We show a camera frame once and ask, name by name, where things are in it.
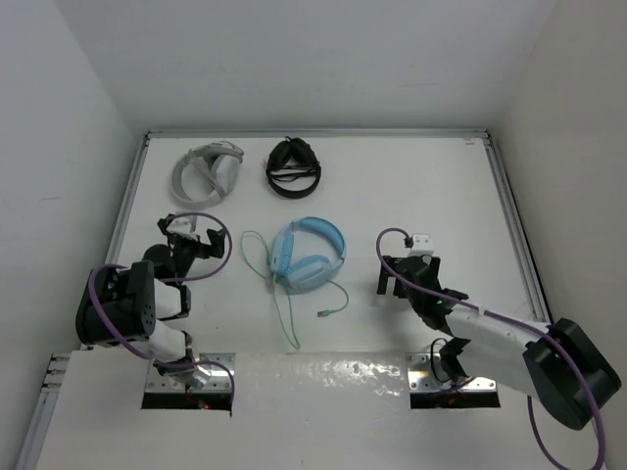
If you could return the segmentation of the light blue headphones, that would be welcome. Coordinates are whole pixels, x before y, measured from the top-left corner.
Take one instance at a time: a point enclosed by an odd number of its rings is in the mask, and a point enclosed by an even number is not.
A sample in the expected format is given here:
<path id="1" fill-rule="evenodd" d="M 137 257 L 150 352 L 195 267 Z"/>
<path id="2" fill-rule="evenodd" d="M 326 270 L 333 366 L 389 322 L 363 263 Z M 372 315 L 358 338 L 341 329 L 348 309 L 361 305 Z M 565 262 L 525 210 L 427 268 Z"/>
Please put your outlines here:
<path id="1" fill-rule="evenodd" d="M 334 248 L 337 259 L 312 255 L 292 261 L 295 235 L 306 231 L 325 238 Z M 319 217 L 307 216 L 285 225 L 274 237 L 268 256 L 268 267 L 277 281 L 288 291 L 305 292 L 325 284 L 339 272 L 347 254 L 347 244 L 336 225 Z"/>

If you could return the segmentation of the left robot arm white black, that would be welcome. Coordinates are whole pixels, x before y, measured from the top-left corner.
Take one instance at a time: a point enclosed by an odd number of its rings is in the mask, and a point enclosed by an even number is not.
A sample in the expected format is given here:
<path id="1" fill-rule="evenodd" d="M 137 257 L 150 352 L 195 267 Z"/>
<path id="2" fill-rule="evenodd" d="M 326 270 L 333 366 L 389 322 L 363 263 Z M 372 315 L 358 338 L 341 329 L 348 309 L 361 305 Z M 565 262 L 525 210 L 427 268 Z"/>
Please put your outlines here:
<path id="1" fill-rule="evenodd" d="M 192 335 L 168 325 L 188 317 L 191 282 L 218 274 L 233 244 L 226 225 L 204 212 L 168 214 L 158 221 L 166 241 L 146 250 L 131 266 L 109 263 L 92 269 L 75 316 L 85 346 L 123 347 L 186 390 L 200 391 L 234 374 L 217 359 L 197 352 Z"/>

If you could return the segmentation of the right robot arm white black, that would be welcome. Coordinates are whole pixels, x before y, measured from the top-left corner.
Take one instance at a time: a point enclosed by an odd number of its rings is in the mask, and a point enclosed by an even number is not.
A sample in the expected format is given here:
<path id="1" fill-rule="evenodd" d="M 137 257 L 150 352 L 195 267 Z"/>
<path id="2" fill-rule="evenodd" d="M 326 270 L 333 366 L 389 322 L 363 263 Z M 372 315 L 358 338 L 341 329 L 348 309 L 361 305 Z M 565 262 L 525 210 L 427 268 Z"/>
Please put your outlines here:
<path id="1" fill-rule="evenodd" d="M 409 301 L 429 328 L 449 336 L 440 352 L 444 376 L 458 382 L 482 376 L 538 401 L 560 424 L 581 430 L 622 382 L 584 330 L 562 318 L 554 324 L 497 319 L 469 308 L 466 293 L 441 286 L 439 258 L 383 257 L 377 292 L 395 281 L 394 296 Z"/>

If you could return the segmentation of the white grey headphones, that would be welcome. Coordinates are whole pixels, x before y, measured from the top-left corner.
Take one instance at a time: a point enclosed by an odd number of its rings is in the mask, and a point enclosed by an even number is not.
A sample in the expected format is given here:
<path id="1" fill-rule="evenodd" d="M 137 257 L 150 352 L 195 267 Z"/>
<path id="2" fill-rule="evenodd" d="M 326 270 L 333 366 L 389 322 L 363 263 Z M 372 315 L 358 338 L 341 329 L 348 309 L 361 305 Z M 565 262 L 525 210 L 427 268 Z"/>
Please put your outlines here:
<path id="1" fill-rule="evenodd" d="M 207 209 L 219 204 L 236 186 L 245 152 L 229 141 L 215 141 L 189 149 L 174 164 L 169 177 L 170 191 L 182 205 Z M 184 185 L 186 168 L 192 170 L 207 186 L 202 198 L 193 198 Z"/>

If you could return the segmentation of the black headphones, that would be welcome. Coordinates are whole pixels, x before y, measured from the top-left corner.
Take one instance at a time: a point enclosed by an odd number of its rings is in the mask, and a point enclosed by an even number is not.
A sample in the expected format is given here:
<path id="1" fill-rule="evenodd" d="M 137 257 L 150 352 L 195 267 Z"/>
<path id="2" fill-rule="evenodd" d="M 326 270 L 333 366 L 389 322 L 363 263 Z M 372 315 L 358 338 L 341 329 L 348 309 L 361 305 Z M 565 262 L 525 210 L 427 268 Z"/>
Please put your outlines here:
<path id="1" fill-rule="evenodd" d="M 305 140 L 286 136 L 269 153 L 265 166 L 265 177 L 269 188 L 278 196 L 288 200 L 308 197 L 317 188 L 322 168 L 317 156 Z M 284 184 L 298 179 L 311 178 L 313 182 L 304 189 L 287 189 Z"/>

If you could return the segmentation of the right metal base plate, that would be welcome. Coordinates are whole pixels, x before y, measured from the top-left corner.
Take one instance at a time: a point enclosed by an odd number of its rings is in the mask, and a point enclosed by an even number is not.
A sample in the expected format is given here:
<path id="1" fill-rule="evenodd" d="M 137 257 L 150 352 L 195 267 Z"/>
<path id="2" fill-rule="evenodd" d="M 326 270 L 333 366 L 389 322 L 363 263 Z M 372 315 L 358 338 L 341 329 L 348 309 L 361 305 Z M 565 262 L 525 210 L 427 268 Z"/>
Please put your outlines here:
<path id="1" fill-rule="evenodd" d="M 461 393 L 495 393 L 497 383 L 484 377 L 464 377 L 453 380 L 440 364 L 438 352 L 410 352 L 406 354 L 407 379 L 413 394 L 440 394 L 448 391 Z"/>

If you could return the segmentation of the metal base plate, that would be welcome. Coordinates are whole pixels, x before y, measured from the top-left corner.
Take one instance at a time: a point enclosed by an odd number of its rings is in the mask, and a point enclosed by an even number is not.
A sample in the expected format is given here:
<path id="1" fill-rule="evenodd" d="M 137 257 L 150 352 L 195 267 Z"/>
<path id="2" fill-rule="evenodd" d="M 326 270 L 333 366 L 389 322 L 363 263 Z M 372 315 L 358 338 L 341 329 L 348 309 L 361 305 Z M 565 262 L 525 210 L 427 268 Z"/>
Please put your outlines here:
<path id="1" fill-rule="evenodd" d="M 207 361 L 220 363 L 229 369 L 235 376 L 234 353 L 206 353 L 201 352 L 197 360 L 201 365 L 193 369 L 160 369 L 151 366 L 148 370 L 145 391 L 147 393 L 183 393 L 189 388 L 194 393 L 218 394 L 232 391 L 228 374 L 216 365 L 207 364 Z"/>
<path id="2" fill-rule="evenodd" d="M 440 394 L 448 391 L 461 393 L 495 393 L 497 383 L 484 377 L 464 377 L 453 380 L 440 364 L 438 352 L 410 352 L 406 354 L 407 379 L 413 394 Z"/>

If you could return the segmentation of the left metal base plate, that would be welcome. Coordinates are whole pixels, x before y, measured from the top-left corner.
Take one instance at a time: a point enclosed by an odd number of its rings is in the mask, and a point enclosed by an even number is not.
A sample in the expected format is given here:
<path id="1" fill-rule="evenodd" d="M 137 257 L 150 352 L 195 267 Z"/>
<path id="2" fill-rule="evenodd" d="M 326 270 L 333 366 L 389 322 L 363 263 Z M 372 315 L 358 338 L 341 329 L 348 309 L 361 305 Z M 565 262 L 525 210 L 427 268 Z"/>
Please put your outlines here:
<path id="1" fill-rule="evenodd" d="M 229 369 L 235 376 L 234 353 L 206 353 L 201 352 L 197 360 L 201 365 L 193 369 L 160 369 L 151 366 L 148 370 L 145 391 L 147 393 L 183 393 L 189 388 L 194 393 L 218 394 L 232 391 L 228 374 L 216 365 L 207 364 L 207 361 L 220 363 Z"/>

